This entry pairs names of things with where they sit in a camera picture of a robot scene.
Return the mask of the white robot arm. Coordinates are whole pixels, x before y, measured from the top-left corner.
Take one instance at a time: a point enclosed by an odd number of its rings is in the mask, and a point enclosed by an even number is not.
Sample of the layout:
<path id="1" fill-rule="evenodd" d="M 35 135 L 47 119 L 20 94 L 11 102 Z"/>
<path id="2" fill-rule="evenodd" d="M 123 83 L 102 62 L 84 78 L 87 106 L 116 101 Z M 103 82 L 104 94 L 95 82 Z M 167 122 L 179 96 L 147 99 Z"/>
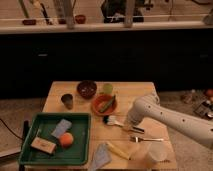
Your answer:
<path id="1" fill-rule="evenodd" d="M 136 98 L 127 113 L 124 126 L 126 129 L 133 128 L 145 117 L 155 119 L 213 150 L 213 122 L 162 107 L 157 94 Z"/>

